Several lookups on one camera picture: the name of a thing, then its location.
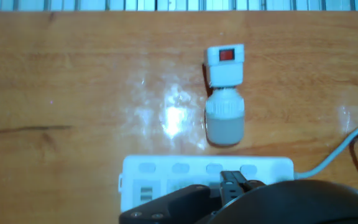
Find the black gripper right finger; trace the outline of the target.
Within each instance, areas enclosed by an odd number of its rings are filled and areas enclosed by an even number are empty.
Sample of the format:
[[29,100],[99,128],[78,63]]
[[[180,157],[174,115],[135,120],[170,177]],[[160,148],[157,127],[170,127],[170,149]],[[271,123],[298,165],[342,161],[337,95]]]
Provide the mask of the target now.
[[247,180],[240,171],[221,171],[220,176],[219,192],[222,205],[227,205],[244,193],[265,186],[259,180]]

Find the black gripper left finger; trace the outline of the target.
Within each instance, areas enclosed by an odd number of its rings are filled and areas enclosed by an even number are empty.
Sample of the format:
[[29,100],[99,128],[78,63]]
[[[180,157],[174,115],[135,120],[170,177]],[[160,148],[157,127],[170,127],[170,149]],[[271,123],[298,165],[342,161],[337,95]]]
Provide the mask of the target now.
[[202,224],[220,208],[218,189],[190,185],[120,214],[119,224]]

